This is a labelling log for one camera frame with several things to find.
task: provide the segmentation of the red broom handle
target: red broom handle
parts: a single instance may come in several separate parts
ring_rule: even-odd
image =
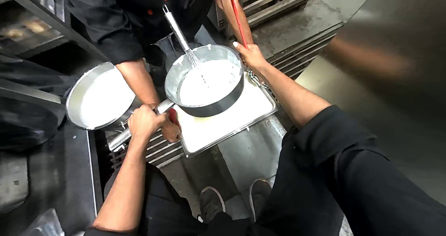
[[[232,8],[234,9],[234,14],[236,16],[237,24],[239,25],[240,35],[242,36],[243,46],[248,49],[248,43],[245,39],[245,34],[243,34],[242,30],[242,24],[240,24],[239,14],[237,12],[236,2],[234,0],[231,0]]]

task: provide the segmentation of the stainless steel wall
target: stainless steel wall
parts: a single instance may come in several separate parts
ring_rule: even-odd
[[[445,14],[445,0],[367,0],[296,80],[368,127],[397,167],[443,204]]]

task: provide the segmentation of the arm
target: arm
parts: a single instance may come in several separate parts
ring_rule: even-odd
[[[123,62],[116,65],[135,95],[146,104],[159,104],[160,99],[150,74],[145,69],[144,60]]]
[[[355,235],[446,232],[446,207],[396,169],[376,136],[269,65],[256,45],[235,46],[300,128],[288,136],[289,148],[309,157],[309,167],[324,177]]]
[[[143,105],[130,117],[130,145],[116,180],[93,222],[94,228],[133,232],[139,225],[144,198],[146,145],[166,120],[166,115],[156,115],[153,107]]]
[[[250,45],[253,44],[253,36],[251,35],[251,29],[249,28],[248,21],[246,20],[243,8],[239,3],[239,0],[234,0],[236,2],[237,12],[239,15],[240,23],[242,25],[243,33],[245,34],[246,42]],[[234,10],[232,9],[231,0],[215,0],[217,6],[223,10],[228,25],[231,27],[232,31],[237,37],[237,40],[242,43],[242,37],[240,35],[239,26],[237,24],[236,16]]]
[[[91,40],[116,65],[130,89],[146,104],[160,102],[152,78],[145,70],[144,53],[134,37],[126,13],[115,0],[68,0],[68,10],[85,26]],[[162,127],[170,142],[181,137],[169,120]]]
[[[234,46],[253,72],[270,86],[282,107],[298,128],[302,128],[315,115],[331,106],[330,103],[300,86],[293,79],[270,65],[262,56],[257,45],[249,45],[249,49],[245,49],[243,45],[234,42]]]

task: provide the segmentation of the hand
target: hand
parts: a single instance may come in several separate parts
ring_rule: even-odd
[[[255,75],[260,76],[260,70],[269,66],[257,45],[248,45],[246,49],[242,44],[234,42],[234,46],[242,55],[243,62],[253,70]]]
[[[128,128],[132,139],[140,138],[145,142],[156,132],[167,120],[167,114],[157,115],[153,112],[155,104],[144,104],[136,109],[128,120]]]
[[[170,122],[169,119],[166,119],[164,125],[161,127],[161,132],[165,140],[168,140],[171,143],[178,142],[181,138],[181,131],[178,125]]]

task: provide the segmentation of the white sauce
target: white sauce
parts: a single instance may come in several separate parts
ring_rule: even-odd
[[[240,80],[240,67],[228,60],[211,60],[191,69],[180,88],[184,105],[208,105],[228,95]]]
[[[86,90],[80,118],[88,129],[94,129],[124,114],[134,98],[122,74],[117,68],[111,69],[100,74]]]

